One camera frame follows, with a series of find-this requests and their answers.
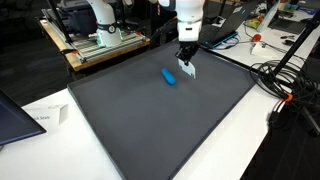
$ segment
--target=monitor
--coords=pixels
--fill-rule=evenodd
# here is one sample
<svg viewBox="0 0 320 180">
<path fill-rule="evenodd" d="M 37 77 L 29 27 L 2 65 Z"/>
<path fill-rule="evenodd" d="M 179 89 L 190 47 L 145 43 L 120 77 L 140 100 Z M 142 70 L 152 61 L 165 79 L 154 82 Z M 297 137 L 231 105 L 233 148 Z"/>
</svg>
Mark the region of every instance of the monitor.
<svg viewBox="0 0 320 180">
<path fill-rule="evenodd" d="M 43 127 L 0 90 L 0 146 L 45 132 Z"/>
</svg>

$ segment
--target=black pole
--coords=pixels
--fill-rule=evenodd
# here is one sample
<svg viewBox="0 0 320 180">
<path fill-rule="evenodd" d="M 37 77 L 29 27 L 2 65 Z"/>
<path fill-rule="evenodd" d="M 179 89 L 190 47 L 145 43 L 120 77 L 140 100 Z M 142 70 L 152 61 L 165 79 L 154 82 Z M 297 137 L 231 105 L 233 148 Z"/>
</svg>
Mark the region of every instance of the black pole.
<svg viewBox="0 0 320 180">
<path fill-rule="evenodd" d="M 220 17 L 222 17 L 222 13 L 223 13 L 223 10 L 224 10 L 224 6 L 226 5 L 226 2 L 227 0 L 223 0 L 222 1 L 222 4 L 221 4 L 221 7 L 220 7 L 220 12 L 219 12 L 219 15 L 216 19 L 216 24 L 220 24 Z"/>
<path fill-rule="evenodd" d="M 290 58 L 299 49 L 301 44 L 308 38 L 308 36 L 312 33 L 312 31 L 318 27 L 319 20 L 320 20 L 320 11 L 317 11 L 317 13 L 313 16 L 312 20 L 306 25 L 306 28 L 301 33 L 300 37 L 292 45 L 289 51 L 283 56 L 278 66 L 273 70 L 273 73 L 275 75 L 277 75 L 281 71 L 281 69 L 288 63 Z"/>
<path fill-rule="evenodd" d="M 56 8 L 56 5 L 52 2 L 52 0 L 47 0 L 50 8 L 52 9 L 54 15 L 56 16 L 56 19 L 57 19 L 57 22 L 62 30 L 62 33 L 64 35 L 64 37 L 66 38 L 66 43 L 71 43 L 72 42 L 72 39 L 70 38 L 68 32 L 67 32 L 67 29 L 66 27 L 64 26 L 64 24 L 62 23 L 62 20 L 60 18 L 60 15 L 57 11 L 57 8 Z"/>
</svg>

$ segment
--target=gray mat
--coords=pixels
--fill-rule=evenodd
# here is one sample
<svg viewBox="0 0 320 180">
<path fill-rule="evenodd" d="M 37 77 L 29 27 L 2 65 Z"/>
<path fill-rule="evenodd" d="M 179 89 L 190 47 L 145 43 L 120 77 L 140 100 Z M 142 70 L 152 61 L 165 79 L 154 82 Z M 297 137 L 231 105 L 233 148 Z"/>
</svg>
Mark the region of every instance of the gray mat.
<svg viewBox="0 0 320 180">
<path fill-rule="evenodd" d="M 173 178 L 254 85 L 248 71 L 202 50 L 192 58 L 192 79 L 178 68 L 178 48 L 160 47 L 69 85 L 124 179 Z M 174 86 L 162 77 L 165 67 Z"/>
</svg>

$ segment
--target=blue marker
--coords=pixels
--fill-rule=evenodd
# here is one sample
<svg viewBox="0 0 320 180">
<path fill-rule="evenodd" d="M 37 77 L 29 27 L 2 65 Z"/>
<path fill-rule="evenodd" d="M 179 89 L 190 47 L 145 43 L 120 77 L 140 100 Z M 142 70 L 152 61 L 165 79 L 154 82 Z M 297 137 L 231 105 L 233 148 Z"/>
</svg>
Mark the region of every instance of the blue marker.
<svg viewBox="0 0 320 180">
<path fill-rule="evenodd" d="M 167 68 L 163 68 L 161 72 L 168 84 L 174 85 L 176 83 L 176 79 L 173 77 L 173 75 L 170 73 L 170 71 Z"/>
</svg>

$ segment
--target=white table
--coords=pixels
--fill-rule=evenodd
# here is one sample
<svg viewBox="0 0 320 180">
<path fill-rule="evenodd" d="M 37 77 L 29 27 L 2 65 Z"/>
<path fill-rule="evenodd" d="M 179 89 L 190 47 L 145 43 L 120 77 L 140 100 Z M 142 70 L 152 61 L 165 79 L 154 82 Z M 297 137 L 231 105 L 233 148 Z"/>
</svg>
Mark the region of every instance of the white table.
<svg viewBox="0 0 320 180">
<path fill-rule="evenodd" d="M 313 36 L 318 38 L 318 33 L 319 29 Z M 307 57 L 317 38 L 308 40 L 310 44 L 299 50 L 300 56 Z M 281 41 L 277 41 L 279 44 L 270 41 L 275 46 L 287 48 L 281 46 Z M 245 46 L 239 45 L 223 53 L 248 65 L 266 61 L 251 58 Z M 267 134 L 268 115 L 278 101 L 254 86 L 209 135 L 175 179 L 238 180 Z M 56 104 L 68 104 L 68 118 L 55 128 L 47 128 L 47 134 L 6 145 L 0 152 L 0 179 L 120 179 L 68 90 L 27 107 Z"/>
<path fill-rule="evenodd" d="M 305 12 L 301 11 L 296 11 L 295 17 L 291 18 L 291 20 L 294 21 L 299 21 L 301 19 L 305 18 L 311 18 L 312 16 L 308 15 Z M 282 42 L 284 41 L 283 39 L 280 39 L 281 36 L 290 36 L 294 34 L 290 34 L 287 32 L 275 30 L 275 29 L 270 29 L 267 28 L 263 32 L 258 33 L 255 29 L 247 27 L 247 33 L 251 36 L 254 36 L 255 34 L 260 34 L 262 36 L 262 41 L 273 45 L 275 47 L 284 49 L 284 50 L 289 50 L 290 46 L 284 45 Z M 244 25 L 241 25 L 238 28 L 238 33 L 240 35 L 240 42 L 245 42 L 245 41 L 250 41 L 251 38 L 246 35 L 245 33 L 245 27 Z M 313 46 L 316 44 L 318 38 L 320 36 L 320 27 L 315 29 L 310 36 L 305 40 L 305 42 L 301 45 L 301 47 L 297 50 L 295 55 L 300 56 L 304 59 L 307 59 Z M 221 54 L 225 57 L 228 57 L 232 60 L 238 61 L 241 64 L 247 65 L 247 66 L 252 66 L 255 63 L 265 63 L 271 59 L 263 58 L 260 56 L 256 55 L 251 55 L 251 50 L 252 50 L 252 44 L 251 43 L 239 43 L 233 48 L 230 48 L 228 50 L 214 50 L 214 52 Z M 272 50 L 276 54 L 278 54 L 279 57 L 283 57 L 285 54 L 278 52 L 276 50 Z M 303 61 L 297 57 L 292 57 L 289 62 L 292 62 L 300 67 L 303 65 Z"/>
</svg>

